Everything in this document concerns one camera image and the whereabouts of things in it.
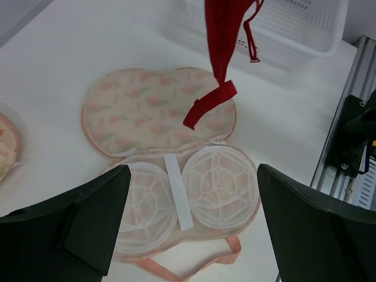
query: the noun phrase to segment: pink floral pattern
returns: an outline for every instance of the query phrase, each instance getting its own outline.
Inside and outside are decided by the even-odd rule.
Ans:
[[[13,168],[20,149],[17,130],[5,116],[0,114],[0,181]]]
[[[194,131],[183,125],[194,102],[217,86],[210,72],[198,68],[112,72],[88,92],[82,126],[95,148],[107,156],[133,147],[171,150],[191,142],[226,138],[235,123],[232,99],[205,114]]]

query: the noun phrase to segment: floral fabric item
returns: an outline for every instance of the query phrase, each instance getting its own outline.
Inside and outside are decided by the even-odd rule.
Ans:
[[[226,139],[235,124],[232,99],[205,114],[195,131],[183,125],[191,105],[217,87],[214,76],[199,68],[115,71],[90,88],[82,128],[98,151],[115,158],[132,149],[172,151]]]
[[[235,146],[195,146],[176,152],[193,227],[181,231],[164,153],[134,154],[110,165],[128,165],[132,179],[114,259],[134,262],[176,243],[235,236],[254,219],[260,205],[256,166]]]
[[[17,130],[5,116],[0,114],[0,181],[13,168],[20,149]]]

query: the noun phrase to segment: mesh bra cup insert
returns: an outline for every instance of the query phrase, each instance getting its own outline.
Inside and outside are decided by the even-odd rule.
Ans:
[[[199,150],[185,164],[183,181],[194,217],[211,229],[241,227],[256,211],[255,168],[232,147]]]
[[[177,221],[167,173],[146,162],[128,163],[129,193],[116,248],[140,254],[162,244]]]

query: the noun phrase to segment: white elastic strap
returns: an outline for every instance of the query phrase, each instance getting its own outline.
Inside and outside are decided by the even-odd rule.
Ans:
[[[224,140],[222,140],[222,139],[218,139],[218,138],[210,139],[209,142],[210,142],[211,144],[219,145],[219,146],[221,146],[221,145],[226,145],[226,144],[227,144],[226,141],[224,141]]]
[[[181,231],[193,227],[192,214],[190,212],[187,192],[183,184],[182,173],[175,154],[165,154],[164,156],[167,174],[169,175],[172,196],[174,198],[177,219]]]

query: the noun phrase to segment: white surface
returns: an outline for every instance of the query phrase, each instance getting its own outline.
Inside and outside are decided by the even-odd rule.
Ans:
[[[204,0],[185,0],[189,25],[206,33]],[[251,21],[260,59],[281,68],[295,68],[316,57],[332,56],[342,39],[348,0],[265,0]],[[256,10],[252,4],[243,20]],[[238,50],[248,54],[247,35],[237,37]]]
[[[177,213],[177,219],[181,231],[191,229],[193,227],[192,214],[187,197],[187,191],[184,187],[182,173],[180,172],[179,163],[175,154],[164,154],[167,174],[169,175],[172,196]]]
[[[97,78],[132,67],[211,69],[201,55],[204,41],[184,34],[190,40],[186,46],[200,46],[195,53],[162,37],[163,32],[136,26],[126,16],[132,11],[129,1],[55,0],[0,49],[0,112],[20,129],[22,159],[28,161],[1,182],[0,216],[85,183],[110,163],[80,128],[84,97]],[[143,7],[153,21],[162,10]],[[168,37],[178,38],[170,29]],[[292,75],[263,63],[250,65],[236,54],[231,63],[236,68],[227,75],[238,90],[231,141],[256,164],[268,163],[309,184],[354,55],[355,47],[341,42],[332,58],[317,59]],[[210,266],[191,281],[274,281],[278,271],[262,209],[239,237],[243,251],[233,265]],[[228,252],[224,240],[183,243],[157,261],[183,274],[221,252]],[[160,281],[118,262],[103,280]]]

